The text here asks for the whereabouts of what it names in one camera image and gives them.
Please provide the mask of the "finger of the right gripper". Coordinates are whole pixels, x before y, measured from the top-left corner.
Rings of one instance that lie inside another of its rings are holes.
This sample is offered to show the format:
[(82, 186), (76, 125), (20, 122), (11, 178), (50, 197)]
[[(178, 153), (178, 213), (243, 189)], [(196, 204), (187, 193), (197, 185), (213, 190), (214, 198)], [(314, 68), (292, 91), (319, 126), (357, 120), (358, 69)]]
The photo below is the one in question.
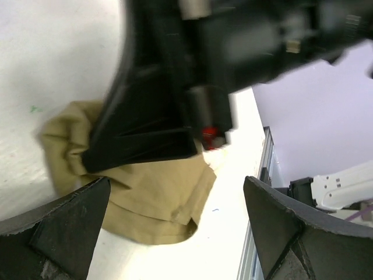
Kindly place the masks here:
[(125, 42), (82, 162), (89, 173), (196, 155), (185, 88), (192, 72), (175, 1), (125, 1)]

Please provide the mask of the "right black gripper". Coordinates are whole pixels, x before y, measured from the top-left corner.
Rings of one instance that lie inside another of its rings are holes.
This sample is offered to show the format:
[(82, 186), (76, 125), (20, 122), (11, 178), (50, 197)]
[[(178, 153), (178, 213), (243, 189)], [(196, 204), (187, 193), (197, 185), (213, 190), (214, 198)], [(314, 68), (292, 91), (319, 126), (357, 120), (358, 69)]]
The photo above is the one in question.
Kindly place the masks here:
[(372, 39), (371, 1), (179, 1), (213, 88), (213, 125), (232, 128), (229, 93)]

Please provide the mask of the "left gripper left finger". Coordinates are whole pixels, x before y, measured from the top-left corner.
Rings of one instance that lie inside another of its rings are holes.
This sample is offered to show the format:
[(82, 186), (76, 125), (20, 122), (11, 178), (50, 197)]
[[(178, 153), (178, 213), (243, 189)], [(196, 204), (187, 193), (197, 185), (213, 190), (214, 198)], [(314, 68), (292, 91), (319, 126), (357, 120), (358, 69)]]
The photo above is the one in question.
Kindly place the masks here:
[(1, 279), (86, 279), (110, 191), (100, 178), (1, 221)]

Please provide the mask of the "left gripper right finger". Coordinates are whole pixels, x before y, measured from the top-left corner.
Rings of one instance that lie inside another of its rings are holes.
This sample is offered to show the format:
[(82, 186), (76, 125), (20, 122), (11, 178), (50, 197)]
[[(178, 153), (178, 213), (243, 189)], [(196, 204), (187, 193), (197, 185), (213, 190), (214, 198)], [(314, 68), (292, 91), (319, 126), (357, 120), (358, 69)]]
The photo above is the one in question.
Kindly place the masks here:
[(372, 279), (372, 228), (328, 215), (274, 188), (276, 244), (283, 250), (266, 279)]

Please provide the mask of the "olive tan underwear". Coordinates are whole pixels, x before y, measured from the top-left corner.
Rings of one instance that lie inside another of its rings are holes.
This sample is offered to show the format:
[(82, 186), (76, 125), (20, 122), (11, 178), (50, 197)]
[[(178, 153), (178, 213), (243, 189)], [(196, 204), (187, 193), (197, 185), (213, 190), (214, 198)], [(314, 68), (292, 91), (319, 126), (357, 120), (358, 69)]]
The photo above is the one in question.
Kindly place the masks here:
[(42, 127), (40, 141), (54, 188), (65, 196), (99, 177), (110, 179), (103, 229), (138, 243), (175, 244), (198, 229), (216, 175), (202, 155), (130, 164), (91, 174), (81, 155), (103, 104), (74, 101)]

